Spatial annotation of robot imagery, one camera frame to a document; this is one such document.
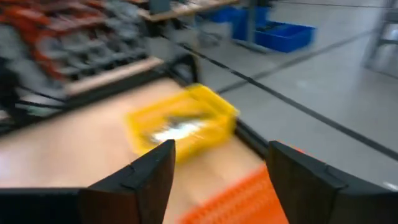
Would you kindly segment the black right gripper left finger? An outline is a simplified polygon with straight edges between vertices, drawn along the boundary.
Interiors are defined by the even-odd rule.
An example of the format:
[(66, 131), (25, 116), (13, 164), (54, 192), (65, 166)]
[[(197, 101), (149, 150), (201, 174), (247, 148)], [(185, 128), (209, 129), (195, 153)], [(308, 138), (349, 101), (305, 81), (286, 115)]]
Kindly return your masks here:
[(88, 187), (0, 189), (0, 224), (162, 224), (175, 161), (166, 140)]

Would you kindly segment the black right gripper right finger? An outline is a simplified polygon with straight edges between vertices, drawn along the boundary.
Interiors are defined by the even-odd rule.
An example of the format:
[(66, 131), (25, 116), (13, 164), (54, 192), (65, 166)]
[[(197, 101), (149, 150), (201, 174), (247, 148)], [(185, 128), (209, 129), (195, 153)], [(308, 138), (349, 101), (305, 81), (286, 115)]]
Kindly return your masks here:
[(289, 224), (398, 224), (398, 192), (278, 141), (269, 142), (267, 169)]

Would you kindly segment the silver white packet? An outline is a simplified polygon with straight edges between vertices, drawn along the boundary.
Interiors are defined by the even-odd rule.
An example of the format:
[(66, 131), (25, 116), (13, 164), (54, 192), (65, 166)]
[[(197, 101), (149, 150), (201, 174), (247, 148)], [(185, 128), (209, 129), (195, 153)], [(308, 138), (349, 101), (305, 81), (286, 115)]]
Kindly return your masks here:
[(168, 139), (184, 139), (204, 125), (204, 120), (199, 118), (170, 118), (166, 125), (149, 134), (149, 141), (155, 144)]

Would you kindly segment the orange plastic basket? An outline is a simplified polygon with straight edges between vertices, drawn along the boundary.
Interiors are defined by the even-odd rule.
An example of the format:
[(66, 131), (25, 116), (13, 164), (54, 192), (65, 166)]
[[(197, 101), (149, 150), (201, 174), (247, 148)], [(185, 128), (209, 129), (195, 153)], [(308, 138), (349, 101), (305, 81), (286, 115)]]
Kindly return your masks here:
[(266, 166), (267, 147), (257, 152), (224, 146), (180, 168), (190, 202), (176, 224), (289, 224)]

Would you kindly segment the yellow plastic basket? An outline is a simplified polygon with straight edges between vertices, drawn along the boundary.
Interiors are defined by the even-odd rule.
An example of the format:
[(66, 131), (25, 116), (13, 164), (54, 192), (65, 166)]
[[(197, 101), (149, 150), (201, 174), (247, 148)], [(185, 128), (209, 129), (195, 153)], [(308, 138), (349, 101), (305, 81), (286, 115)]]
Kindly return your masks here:
[(228, 141), (236, 127), (238, 114), (233, 105), (210, 88), (193, 84), (177, 94), (127, 113), (125, 121), (132, 150), (142, 156), (165, 142), (151, 143), (149, 134), (166, 125), (170, 118), (203, 119), (205, 125), (201, 130), (175, 140), (175, 160), (179, 163)]

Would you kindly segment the cluttered parts shelf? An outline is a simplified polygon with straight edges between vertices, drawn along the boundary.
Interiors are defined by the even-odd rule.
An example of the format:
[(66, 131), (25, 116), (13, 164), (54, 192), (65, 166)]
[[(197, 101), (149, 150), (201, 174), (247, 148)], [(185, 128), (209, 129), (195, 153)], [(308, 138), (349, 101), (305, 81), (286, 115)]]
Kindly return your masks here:
[(0, 55), (22, 94), (62, 98), (154, 68), (130, 0), (0, 0)]

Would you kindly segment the blue floor tote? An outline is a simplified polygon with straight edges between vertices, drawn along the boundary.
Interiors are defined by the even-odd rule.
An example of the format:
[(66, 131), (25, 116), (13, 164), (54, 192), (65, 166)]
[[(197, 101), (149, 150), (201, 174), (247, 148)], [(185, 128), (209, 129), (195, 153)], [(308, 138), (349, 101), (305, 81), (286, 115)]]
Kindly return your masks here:
[(267, 7), (237, 9), (231, 16), (231, 38), (277, 52), (291, 53), (313, 42), (316, 28), (271, 21)]

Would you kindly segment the grey metal rack leg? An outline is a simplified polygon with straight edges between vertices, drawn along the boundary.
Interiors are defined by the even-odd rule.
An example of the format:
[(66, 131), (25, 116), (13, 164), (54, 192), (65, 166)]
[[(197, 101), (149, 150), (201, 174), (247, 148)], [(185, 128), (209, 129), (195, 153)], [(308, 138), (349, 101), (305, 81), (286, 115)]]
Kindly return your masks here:
[[(384, 65), (378, 62), (379, 50), (392, 46), (391, 54)], [(398, 80), (398, 0), (385, 0), (383, 11), (374, 34), (366, 48), (363, 66), (368, 70)]]

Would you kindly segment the wooden top workbench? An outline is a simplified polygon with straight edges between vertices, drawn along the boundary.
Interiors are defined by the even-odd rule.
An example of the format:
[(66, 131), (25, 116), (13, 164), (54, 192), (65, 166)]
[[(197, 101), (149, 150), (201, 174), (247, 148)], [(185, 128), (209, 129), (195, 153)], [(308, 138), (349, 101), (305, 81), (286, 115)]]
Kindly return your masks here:
[(151, 14), (145, 9), (139, 9), (138, 14), (142, 16), (145, 20), (158, 22), (168, 19), (175, 19), (182, 16), (190, 16), (199, 12), (214, 10), (220, 7), (225, 7), (237, 3), (239, 3), (239, 0), (206, 0), (205, 4), (181, 4), (179, 6), (173, 7), (170, 11), (161, 12), (158, 14)]

